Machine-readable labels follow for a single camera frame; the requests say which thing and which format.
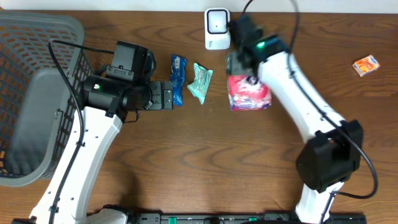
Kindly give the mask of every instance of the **orange and white wrapper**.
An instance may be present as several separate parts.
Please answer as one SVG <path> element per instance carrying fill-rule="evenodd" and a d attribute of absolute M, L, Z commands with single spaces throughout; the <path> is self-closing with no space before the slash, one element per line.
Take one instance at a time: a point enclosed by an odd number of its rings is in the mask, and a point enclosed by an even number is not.
<path fill-rule="evenodd" d="M 359 76 L 364 76 L 369 72 L 373 72 L 380 67 L 379 62 L 372 55 L 367 56 L 366 58 L 362 58 L 361 60 L 356 61 L 353 64 L 356 72 L 358 72 Z"/>

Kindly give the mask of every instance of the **red and white package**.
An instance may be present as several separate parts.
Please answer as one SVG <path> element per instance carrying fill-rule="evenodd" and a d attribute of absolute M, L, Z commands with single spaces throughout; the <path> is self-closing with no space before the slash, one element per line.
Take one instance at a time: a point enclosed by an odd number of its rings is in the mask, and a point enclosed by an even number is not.
<path fill-rule="evenodd" d="M 231 110 L 261 110 L 270 107 L 271 91 L 257 78 L 230 75 L 227 84 Z"/>

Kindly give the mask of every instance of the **basket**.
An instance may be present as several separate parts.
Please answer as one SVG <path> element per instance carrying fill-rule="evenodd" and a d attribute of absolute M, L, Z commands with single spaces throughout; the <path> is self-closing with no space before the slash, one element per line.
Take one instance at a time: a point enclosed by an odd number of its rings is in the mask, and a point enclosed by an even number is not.
<path fill-rule="evenodd" d="M 74 18 L 0 11 L 0 185 L 18 187 L 51 178 L 72 128 L 73 100 L 47 44 L 82 45 Z M 81 49 L 53 44 L 76 91 L 93 73 Z"/>

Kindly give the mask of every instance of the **wooden table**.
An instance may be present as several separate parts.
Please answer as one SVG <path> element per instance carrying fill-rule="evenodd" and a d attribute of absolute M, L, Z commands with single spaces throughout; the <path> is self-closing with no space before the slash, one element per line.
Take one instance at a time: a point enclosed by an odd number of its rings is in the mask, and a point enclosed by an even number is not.
<path fill-rule="evenodd" d="M 214 70 L 204 105 L 184 87 L 182 107 L 145 112 L 138 123 L 123 126 L 102 165 L 89 212 L 109 203 L 164 213 L 294 209 L 303 185 L 295 169 L 303 148 L 299 132 L 276 98 L 267 110 L 229 110 L 227 50 L 205 49 L 202 12 L 46 13 L 77 18 L 87 46 L 114 50 L 118 40 L 126 40 L 153 50 L 158 61 L 154 80 L 170 78 L 172 54 L 188 59 L 187 83 L 193 81 L 194 62 Z M 293 14 L 253 17 L 267 33 L 290 40 Z M 398 222 L 397 37 L 397 15 L 303 14 L 294 49 L 302 70 L 327 102 L 364 128 L 363 149 L 377 168 L 379 192 L 369 200 L 337 196 L 332 210 L 363 212 L 369 223 Z M 360 78 L 351 64 L 369 54 L 382 66 Z M 88 55 L 95 68 L 111 61 L 109 55 Z M 0 222 L 28 217 L 48 184 L 38 180 L 21 188 L 0 187 Z M 363 195 L 371 187 L 362 160 L 343 190 Z"/>

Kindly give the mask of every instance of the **teal candy package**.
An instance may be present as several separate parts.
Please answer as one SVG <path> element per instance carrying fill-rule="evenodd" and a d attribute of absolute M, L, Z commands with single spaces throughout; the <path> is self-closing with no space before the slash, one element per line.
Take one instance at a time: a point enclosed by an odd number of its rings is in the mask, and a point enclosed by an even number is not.
<path fill-rule="evenodd" d="M 199 98 L 200 103 L 203 104 L 205 102 L 207 89 L 209 89 L 213 71 L 206 70 L 197 63 L 193 64 L 193 69 L 195 70 L 195 79 L 193 83 L 188 85 L 188 89 L 195 97 Z"/>

